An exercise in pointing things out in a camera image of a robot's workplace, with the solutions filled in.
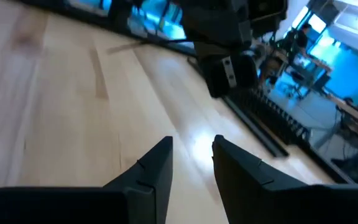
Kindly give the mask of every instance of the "cable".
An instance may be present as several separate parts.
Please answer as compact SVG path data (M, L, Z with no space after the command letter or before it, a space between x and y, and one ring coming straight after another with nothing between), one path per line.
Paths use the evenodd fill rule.
M335 128L335 126L336 126L336 118L337 118L337 116L338 116L338 110L336 110L335 111L335 117L334 117L334 121L335 121L335 123L334 123L334 125L332 126L332 128L331 129L334 129ZM325 149L325 151L324 151L324 153L323 154L326 154L327 153L327 151L328 151L328 148L329 148L329 145L331 144L331 140L333 140L333 137L331 137L330 139L329 139L329 141L328 141L328 144L327 144L327 146L326 146L326 149Z
M345 139L343 139L343 147L342 147L342 154L343 154L343 160L345 161L346 160L346 141Z
M305 128L308 128L308 129L315 129L315 130L322 130L322 131L327 131L327 130L331 130L332 128L335 127L335 124L336 124L336 118L337 118L337 115L338 115L338 110L336 110L335 112L335 117L334 117L334 126L331 127L331 128L322 128L322 127L313 127L313 126L309 126L309 127L305 127Z
M273 45L272 52L270 53L270 55L266 59L271 58L272 56L274 56L274 53L277 50L276 33L277 33L277 30L273 32L272 37L270 38L270 40L274 42L274 45Z
M134 49L136 47L141 47L141 46L146 45L146 44L169 44L169 43L181 43L181 42L190 42L190 41L191 40L188 40L188 39L160 40L160 41L157 41L157 42L153 42L151 40L142 40L140 42L136 42L136 43L132 43L132 44L124 44L124 45L121 45L121 46L118 46L118 47L111 47L111 48L106 50L106 53L111 55L111 54L115 54L115 53L118 53L118 52L123 51L123 50L129 50L129 49Z

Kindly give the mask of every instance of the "black metal rail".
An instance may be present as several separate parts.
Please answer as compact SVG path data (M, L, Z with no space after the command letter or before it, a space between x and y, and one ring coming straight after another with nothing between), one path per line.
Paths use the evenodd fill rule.
M201 75L203 76L199 66L195 60L188 58L187 62ZM286 157L289 153L268 133L260 126L253 116L250 116L249 112L242 110L231 99L230 96L223 98L224 102L235 112L235 114L243 121L247 127L253 132L253 134L259 139L259 141L266 147L266 149L274 157Z

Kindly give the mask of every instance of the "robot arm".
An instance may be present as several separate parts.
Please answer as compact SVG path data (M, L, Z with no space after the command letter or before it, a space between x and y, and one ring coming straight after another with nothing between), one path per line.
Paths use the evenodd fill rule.
M251 48L252 39L278 30L288 0L173 0L183 9L181 24L194 40L198 64L209 93L222 97L233 89L252 88L267 51Z

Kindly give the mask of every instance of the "window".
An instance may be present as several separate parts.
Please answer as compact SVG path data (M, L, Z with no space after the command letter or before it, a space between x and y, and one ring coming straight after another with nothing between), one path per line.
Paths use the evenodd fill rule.
M323 34L321 35L320 40L318 41L318 45L322 46L322 47L328 47L330 45L332 45L335 42L335 39L333 39L330 35L328 30L325 30L323 32Z
M324 21L322 21L318 16L312 15L312 17L309 20L309 24L312 26L312 28L317 31L318 33L321 33L324 28L327 26Z
M299 23L302 21L302 19L306 16L306 14L308 13L309 8L307 8L306 6L303 7L302 11L299 13L299 15L295 18L295 20L292 23L292 27L297 28Z
M340 48L341 44L342 44L342 43L340 43L339 41L337 41L337 42L335 43L335 47Z

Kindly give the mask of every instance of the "light wood grain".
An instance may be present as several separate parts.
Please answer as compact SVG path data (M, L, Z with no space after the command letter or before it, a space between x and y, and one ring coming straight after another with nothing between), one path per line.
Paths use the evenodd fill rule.
M216 134L309 184L331 183L299 149L276 160L182 55L0 1L0 187L102 186L174 137L167 223L227 223Z

